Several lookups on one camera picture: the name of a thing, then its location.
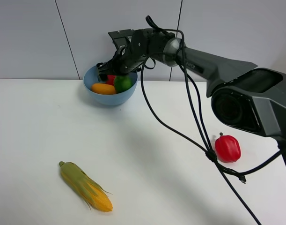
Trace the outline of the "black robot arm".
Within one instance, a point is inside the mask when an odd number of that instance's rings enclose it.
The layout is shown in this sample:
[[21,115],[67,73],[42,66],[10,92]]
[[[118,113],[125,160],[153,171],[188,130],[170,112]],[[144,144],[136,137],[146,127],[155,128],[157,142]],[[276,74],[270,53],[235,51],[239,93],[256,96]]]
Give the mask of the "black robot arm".
[[175,30],[162,28],[110,32],[112,59],[98,63],[99,77],[124,76],[144,69],[148,58],[179,66],[207,81],[207,97],[223,124],[277,141],[286,165],[286,74],[256,64],[188,48]]

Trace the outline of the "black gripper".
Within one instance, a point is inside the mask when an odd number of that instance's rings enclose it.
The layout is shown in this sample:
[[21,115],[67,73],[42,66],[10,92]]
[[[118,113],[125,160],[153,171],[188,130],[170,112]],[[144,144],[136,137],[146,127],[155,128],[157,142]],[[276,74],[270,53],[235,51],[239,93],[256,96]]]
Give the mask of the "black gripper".
[[117,48],[108,62],[96,64],[99,81],[106,82],[107,75],[126,75],[137,69],[147,57],[147,47],[125,46]]

